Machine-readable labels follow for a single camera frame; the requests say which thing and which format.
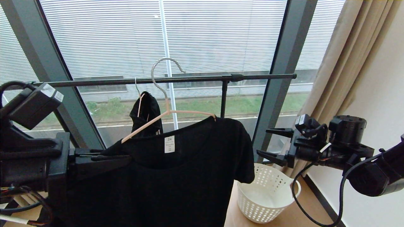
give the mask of corrugated metal facade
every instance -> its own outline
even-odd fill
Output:
[[[41,0],[46,18],[73,78],[150,77],[164,57],[158,0]],[[343,0],[319,0],[297,69],[317,69],[332,35]],[[170,56],[189,73],[269,70],[286,1],[164,1]],[[37,81],[15,35],[0,12],[0,82]],[[175,67],[173,74],[179,73]],[[165,64],[155,76],[166,74]],[[289,91],[309,91],[312,84],[293,84]],[[229,95],[262,94],[265,86],[230,86]],[[139,85],[161,97],[153,85]],[[220,95],[220,87],[176,88],[176,97]],[[10,99],[16,92],[6,92]],[[82,93],[85,101],[137,98],[127,91]]]

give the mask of curtain fold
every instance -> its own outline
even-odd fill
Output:
[[[313,89],[299,114],[328,124],[339,111],[379,35],[393,0],[346,1],[338,18]],[[307,162],[281,168],[295,177]]]

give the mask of black garment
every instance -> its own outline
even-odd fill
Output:
[[[129,116],[132,118],[132,121],[133,121],[132,132],[135,131],[136,129],[142,127],[144,124],[146,124],[148,122],[148,120],[150,121],[161,114],[160,107],[158,106],[157,100],[151,94],[149,94],[147,91],[142,92],[141,96],[142,95],[143,95],[143,98],[142,98],[142,102],[140,105],[139,117],[137,116],[137,112],[139,110],[140,98],[137,99],[137,101],[133,105],[133,108],[129,114]],[[159,130],[160,130],[160,134],[162,134],[163,126],[162,126],[161,119],[154,122],[149,127],[145,128],[144,130],[142,130],[141,132],[136,134],[134,137],[146,137],[146,136],[156,135],[156,132]]]
[[[172,153],[164,153],[166,138],[175,139]],[[133,162],[68,192],[78,226],[223,226],[233,180],[254,180],[250,136],[233,119],[209,117],[109,149]]]

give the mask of plastic basket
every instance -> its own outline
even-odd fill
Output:
[[[255,179],[251,184],[237,182],[238,207],[249,220],[267,223],[294,202],[290,184],[293,179],[281,171],[255,163]]]

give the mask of wooden floor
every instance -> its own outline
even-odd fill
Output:
[[[300,178],[299,182],[302,186],[301,193],[298,200],[302,207],[314,220],[323,223],[331,224],[332,220],[322,207],[316,196],[307,186],[306,182]],[[318,227],[318,225],[311,222],[299,209],[296,202],[293,202],[288,208],[286,208],[280,215],[274,220],[266,224],[257,224],[248,220],[237,205],[237,184],[234,183],[233,191],[231,192],[231,198],[229,208],[227,209],[227,216],[225,227]]]

